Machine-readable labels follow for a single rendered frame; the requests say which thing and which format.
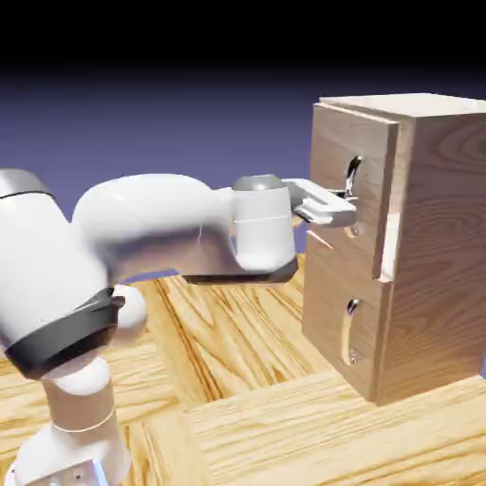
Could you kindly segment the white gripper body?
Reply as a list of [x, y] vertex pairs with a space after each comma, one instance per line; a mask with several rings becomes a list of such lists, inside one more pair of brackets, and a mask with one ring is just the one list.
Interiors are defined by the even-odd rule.
[[331, 228], [351, 227], [356, 222], [353, 203], [307, 179], [295, 178], [293, 213], [307, 223]]

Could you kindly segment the light wood cabinet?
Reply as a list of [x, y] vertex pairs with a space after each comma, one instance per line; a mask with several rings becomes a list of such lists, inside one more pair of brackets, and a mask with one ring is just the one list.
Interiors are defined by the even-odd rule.
[[486, 355], [486, 101], [409, 93], [318, 103], [399, 124], [381, 276], [347, 241], [330, 243], [326, 226], [310, 225], [306, 246], [392, 285], [374, 402], [476, 375]]

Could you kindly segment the large light wood cabinet door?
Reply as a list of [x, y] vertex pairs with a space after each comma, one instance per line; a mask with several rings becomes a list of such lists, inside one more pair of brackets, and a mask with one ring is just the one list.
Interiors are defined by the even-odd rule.
[[330, 243], [345, 241], [364, 260], [374, 278], [382, 273], [383, 245], [391, 197], [391, 183], [399, 124], [385, 118], [330, 104], [313, 106], [310, 180], [332, 190], [345, 188], [351, 160], [363, 158], [353, 184], [359, 234], [349, 238], [344, 229], [321, 230]]

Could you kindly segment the small light wood cabinet door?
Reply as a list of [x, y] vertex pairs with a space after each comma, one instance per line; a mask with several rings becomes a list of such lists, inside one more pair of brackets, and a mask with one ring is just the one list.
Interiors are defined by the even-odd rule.
[[[306, 254], [302, 330], [329, 363], [366, 400], [374, 402], [383, 350], [390, 283], [375, 280], [361, 265], [328, 252]], [[356, 364], [341, 359], [341, 328], [346, 304], [361, 304], [353, 317], [350, 345]]]

